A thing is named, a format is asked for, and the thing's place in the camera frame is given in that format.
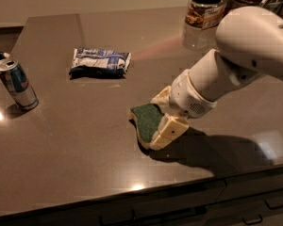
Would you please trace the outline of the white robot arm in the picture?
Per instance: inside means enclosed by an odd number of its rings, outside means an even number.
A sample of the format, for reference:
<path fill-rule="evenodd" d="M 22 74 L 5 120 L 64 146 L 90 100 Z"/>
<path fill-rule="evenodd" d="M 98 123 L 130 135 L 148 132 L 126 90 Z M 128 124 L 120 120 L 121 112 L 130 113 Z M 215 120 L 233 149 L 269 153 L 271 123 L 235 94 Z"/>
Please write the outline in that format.
<path fill-rule="evenodd" d="M 264 74 L 283 81 L 283 19 L 260 7 L 236 8 L 220 21 L 215 49 L 185 70 L 152 102 L 164 112 L 147 147 L 160 150 L 188 130 L 217 100 Z"/>

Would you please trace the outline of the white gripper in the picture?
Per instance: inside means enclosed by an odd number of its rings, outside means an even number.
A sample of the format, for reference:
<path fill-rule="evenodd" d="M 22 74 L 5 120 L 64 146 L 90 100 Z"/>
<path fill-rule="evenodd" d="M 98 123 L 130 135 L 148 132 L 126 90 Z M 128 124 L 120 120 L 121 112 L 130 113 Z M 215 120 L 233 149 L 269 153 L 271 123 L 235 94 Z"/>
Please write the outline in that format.
<path fill-rule="evenodd" d="M 185 70 L 173 81 L 171 86 L 167 86 L 158 93 L 151 100 L 151 104 L 158 106 L 170 105 L 170 108 L 177 113 L 192 119 L 198 119 L 213 109 L 217 102 L 211 102 L 203 97 L 194 87 L 189 77 L 189 71 Z M 189 122 L 187 118 L 171 116 L 166 113 L 158 125 L 158 130 L 152 136 L 149 147 L 155 151 L 161 150 L 188 129 Z"/>

